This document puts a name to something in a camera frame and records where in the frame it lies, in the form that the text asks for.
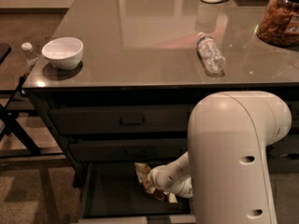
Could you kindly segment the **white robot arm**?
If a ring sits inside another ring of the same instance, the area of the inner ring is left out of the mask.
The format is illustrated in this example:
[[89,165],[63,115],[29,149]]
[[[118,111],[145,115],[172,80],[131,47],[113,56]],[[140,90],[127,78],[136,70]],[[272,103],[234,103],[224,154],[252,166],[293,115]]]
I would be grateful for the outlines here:
[[284,138],[291,111],[265,91],[208,95],[192,110],[188,152],[154,168],[150,183],[186,196],[197,224],[278,224],[266,147]]

